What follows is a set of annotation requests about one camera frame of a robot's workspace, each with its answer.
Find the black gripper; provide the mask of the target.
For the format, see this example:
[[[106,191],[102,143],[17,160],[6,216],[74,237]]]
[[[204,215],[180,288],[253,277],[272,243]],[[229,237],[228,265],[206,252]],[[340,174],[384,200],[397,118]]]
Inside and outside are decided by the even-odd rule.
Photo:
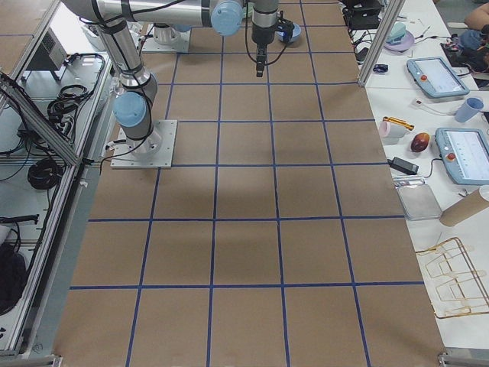
[[[264,47],[274,41],[275,26],[261,27],[252,24],[251,39],[257,45],[256,57],[255,57],[255,71],[256,77],[262,77],[264,74]]]

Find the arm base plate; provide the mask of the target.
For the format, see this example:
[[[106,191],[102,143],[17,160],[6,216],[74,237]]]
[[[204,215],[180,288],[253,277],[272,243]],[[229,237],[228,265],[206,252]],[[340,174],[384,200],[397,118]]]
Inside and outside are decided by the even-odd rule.
[[[154,129],[147,140],[139,145],[138,142],[129,140],[115,146],[115,158],[111,160],[111,168],[114,169],[170,169],[173,163],[173,150],[176,141],[177,120],[156,120]]]
[[[181,24],[151,24],[144,39],[144,53],[187,53],[192,28]]]

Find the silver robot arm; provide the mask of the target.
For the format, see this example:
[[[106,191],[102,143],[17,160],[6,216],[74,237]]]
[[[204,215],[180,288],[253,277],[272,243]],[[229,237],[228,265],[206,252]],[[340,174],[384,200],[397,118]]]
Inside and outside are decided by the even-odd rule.
[[[138,158],[161,146],[152,121],[157,81],[137,50],[129,22],[150,22],[173,27],[202,26],[223,36],[241,27],[245,1],[66,1],[65,6],[94,25],[110,56],[124,90],[113,113],[126,136],[129,151]]]

